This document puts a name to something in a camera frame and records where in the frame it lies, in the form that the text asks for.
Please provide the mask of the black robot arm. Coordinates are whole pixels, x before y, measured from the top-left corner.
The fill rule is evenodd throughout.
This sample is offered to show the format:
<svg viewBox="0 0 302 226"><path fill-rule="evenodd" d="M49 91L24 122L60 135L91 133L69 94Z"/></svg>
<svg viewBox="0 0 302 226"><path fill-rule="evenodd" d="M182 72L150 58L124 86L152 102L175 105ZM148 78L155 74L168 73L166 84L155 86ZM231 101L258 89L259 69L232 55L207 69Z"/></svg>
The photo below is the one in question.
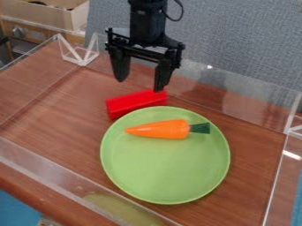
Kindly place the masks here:
<svg viewBox="0 0 302 226"><path fill-rule="evenodd" d="M167 0L127 0L130 28L106 29L106 50L115 78L123 82L130 73L131 58L156 63L154 91L162 92L175 69L180 67L186 44L166 35Z"/></svg>

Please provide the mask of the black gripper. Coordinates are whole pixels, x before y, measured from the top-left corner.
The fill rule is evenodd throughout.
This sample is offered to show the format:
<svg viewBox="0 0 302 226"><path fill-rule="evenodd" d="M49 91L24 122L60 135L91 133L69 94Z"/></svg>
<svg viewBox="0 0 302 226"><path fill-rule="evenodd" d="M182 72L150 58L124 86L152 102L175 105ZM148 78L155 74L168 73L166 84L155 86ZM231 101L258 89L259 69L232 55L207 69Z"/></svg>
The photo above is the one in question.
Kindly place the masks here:
<svg viewBox="0 0 302 226"><path fill-rule="evenodd" d="M154 41L139 41L130 37L128 28L108 27L106 35L106 50L116 80L123 82L128 76L131 57L154 63L159 62L155 70L154 91L162 92L170 82L175 68L180 67L186 44L174 40L166 34L160 34Z"/></svg>

